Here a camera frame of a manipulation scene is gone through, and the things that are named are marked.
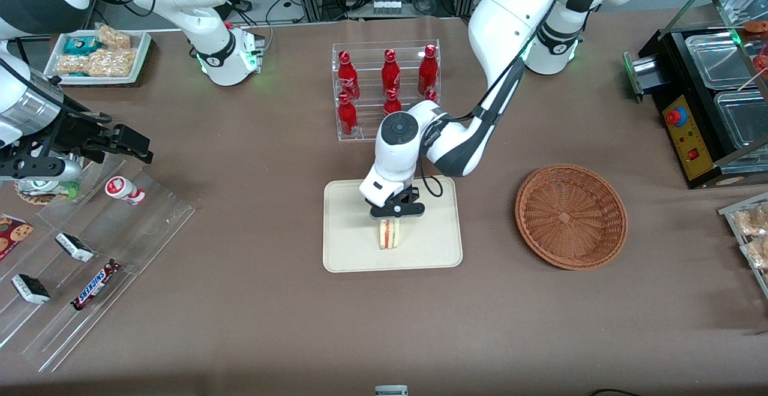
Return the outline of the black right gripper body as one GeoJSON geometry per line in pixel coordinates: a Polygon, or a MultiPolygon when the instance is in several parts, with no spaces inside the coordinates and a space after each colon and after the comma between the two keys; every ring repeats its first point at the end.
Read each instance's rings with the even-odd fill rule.
{"type": "Polygon", "coordinates": [[[112,121],[109,115],[65,109],[54,112],[53,107],[46,104],[25,108],[24,114],[29,117],[24,122],[25,130],[36,128],[24,138],[25,157],[47,157],[50,152],[75,155],[116,152],[116,145],[110,141],[112,129],[104,127],[112,121]]]}

